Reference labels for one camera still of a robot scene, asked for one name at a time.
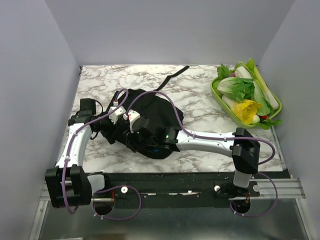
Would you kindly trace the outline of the napa cabbage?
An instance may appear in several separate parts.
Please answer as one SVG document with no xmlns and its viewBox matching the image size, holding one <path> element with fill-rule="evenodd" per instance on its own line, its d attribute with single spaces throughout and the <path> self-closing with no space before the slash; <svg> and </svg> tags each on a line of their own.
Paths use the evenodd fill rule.
<svg viewBox="0 0 320 240">
<path fill-rule="evenodd" d="M 227 77 L 219 82 L 217 90 L 223 96 L 242 103 L 254 95 L 255 86 L 251 78 Z"/>
</svg>

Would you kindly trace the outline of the green celery stalk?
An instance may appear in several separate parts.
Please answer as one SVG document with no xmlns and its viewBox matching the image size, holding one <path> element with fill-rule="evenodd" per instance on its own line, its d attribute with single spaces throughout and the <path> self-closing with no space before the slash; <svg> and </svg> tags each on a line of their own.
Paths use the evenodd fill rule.
<svg viewBox="0 0 320 240">
<path fill-rule="evenodd" d="M 239 62 L 240 65 L 242 65 L 253 77 L 257 85 L 259 86 L 260 90 L 262 91 L 264 98 L 267 100 L 267 102 L 272 106 L 273 110 L 277 110 L 281 105 L 279 101 L 276 99 L 274 94 L 270 91 L 267 84 L 265 83 L 263 77 L 261 76 L 258 67 L 255 63 L 255 61 L 250 58 L 246 63 Z"/>
</svg>

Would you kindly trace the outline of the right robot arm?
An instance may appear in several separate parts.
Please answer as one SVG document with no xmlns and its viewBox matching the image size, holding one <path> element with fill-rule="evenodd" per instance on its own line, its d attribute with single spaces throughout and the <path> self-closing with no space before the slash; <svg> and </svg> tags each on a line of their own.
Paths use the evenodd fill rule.
<svg viewBox="0 0 320 240">
<path fill-rule="evenodd" d="M 128 139 L 133 150 L 151 159 L 165 159 L 173 152 L 201 151 L 232 158 L 235 167 L 230 191 L 241 196 L 247 192 L 252 175 L 258 172 L 260 143 L 244 128 L 235 132 L 196 132 L 182 127 L 161 127 L 150 119 L 125 114 Z"/>
</svg>

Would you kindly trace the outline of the white daikon radish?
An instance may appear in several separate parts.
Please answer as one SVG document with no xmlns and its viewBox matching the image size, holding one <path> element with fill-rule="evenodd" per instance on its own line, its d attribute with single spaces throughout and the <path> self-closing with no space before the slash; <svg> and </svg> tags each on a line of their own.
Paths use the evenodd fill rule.
<svg viewBox="0 0 320 240">
<path fill-rule="evenodd" d="M 253 79 L 253 77 L 249 73 L 249 71 L 243 66 L 237 67 L 234 72 L 234 75 L 235 75 L 235 77 L 241 78 L 241 79 Z"/>
</svg>

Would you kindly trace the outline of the black backpack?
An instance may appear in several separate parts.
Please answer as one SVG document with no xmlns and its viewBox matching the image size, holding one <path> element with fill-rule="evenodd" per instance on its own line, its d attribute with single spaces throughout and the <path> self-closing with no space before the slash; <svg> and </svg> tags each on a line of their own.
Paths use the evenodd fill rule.
<svg viewBox="0 0 320 240">
<path fill-rule="evenodd" d="M 183 112 L 177 108 L 175 114 L 171 103 L 155 93 L 148 93 L 140 97 L 132 106 L 132 110 L 138 112 L 140 117 L 152 120 L 160 126 L 156 134 L 156 142 L 159 145 L 159 152 L 139 152 L 138 153 L 155 160 L 167 158 L 172 152 L 177 152 L 178 148 L 173 144 L 174 138 L 166 136 L 177 134 L 181 130 L 177 119 L 184 119 Z M 129 130 L 129 124 L 121 117 L 116 123 L 121 127 L 116 132 L 100 132 L 109 144 L 119 142 L 126 146 L 126 132 Z"/>
</svg>

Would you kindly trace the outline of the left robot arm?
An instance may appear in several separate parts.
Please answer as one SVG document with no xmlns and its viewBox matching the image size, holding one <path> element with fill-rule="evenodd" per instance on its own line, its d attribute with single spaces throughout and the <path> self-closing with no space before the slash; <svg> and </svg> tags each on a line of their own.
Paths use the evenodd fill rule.
<svg viewBox="0 0 320 240">
<path fill-rule="evenodd" d="M 92 133 L 99 131 L 100 122 L 86 125 L 99 116 L 96 114 L 98 101 L 82 98 L 79 110 L 68 120 L 68 139 L 62 155 L 54 168 L 46 170 L 44 178 L 51 204 L 54 208 L 64 208 L 75 212 L 71 207 L 89 205 L 92 195 L 104 198 L 110 194 L 111 183 L 103 172 L 86 173 L 83 162 L 87 144 Z"/>
</svg>

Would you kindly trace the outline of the yellow flower vegetable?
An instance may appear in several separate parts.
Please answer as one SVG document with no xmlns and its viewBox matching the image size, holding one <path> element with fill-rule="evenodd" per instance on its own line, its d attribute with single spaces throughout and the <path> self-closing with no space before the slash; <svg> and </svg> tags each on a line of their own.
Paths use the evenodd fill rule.
<svg viewBox="0 0 320 240">
<path fill-rule="evenodd" d="M 254 121 L 254 116 L 262 107 L 260 103 L 253 100 L 245 99 L 243 102 L 236 102 L 233 106 L 233 112 L 237 118 L 244 124 L 250 125 Z"/>
</svg>

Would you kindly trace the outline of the aluminium mounting rail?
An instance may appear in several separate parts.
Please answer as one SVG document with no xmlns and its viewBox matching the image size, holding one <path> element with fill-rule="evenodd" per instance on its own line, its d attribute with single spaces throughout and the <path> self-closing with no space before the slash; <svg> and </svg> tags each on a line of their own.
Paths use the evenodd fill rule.
<svg viewBox="0 0 320 240">
<path fill-rule="evenodd" d="M 140 196 L 147 197 L 175 197 L 192 196 L 199 198 L 201 194 L 218 194 L 219 197 L 226 196 L 222 192 L 222 184 L 214 183 L 212 187 L 205 190 L 178 190 L 169 192 L 168 190 L 158 192 L 142 192 Z M 249 183 L 249 196 L 251 199 L 304 199 L 305 193 L 301 181 L 297 178 L 278 178 L 278 179 L 252 179 Z"/>
</svg>

